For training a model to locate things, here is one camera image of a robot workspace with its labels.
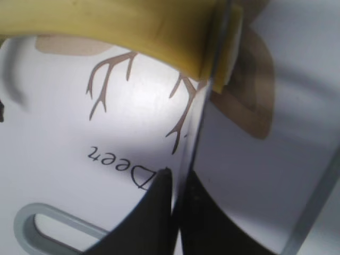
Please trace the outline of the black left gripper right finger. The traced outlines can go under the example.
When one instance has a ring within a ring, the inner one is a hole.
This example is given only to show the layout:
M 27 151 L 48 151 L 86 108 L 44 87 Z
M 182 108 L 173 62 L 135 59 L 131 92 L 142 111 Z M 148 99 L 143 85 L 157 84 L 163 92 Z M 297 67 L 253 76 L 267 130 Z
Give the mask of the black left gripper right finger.
M 216 205 L 194 171 L 188 175 L 181 210 L 184 254 L 265 254 Z

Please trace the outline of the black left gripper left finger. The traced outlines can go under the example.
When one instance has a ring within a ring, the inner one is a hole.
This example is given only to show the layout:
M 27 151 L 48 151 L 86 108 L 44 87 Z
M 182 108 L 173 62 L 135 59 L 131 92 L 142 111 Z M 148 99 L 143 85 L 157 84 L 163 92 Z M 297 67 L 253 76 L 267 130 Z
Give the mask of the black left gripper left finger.
M 131 213 L 84 254 L 170 254 L 172 172 L 165 168 Z

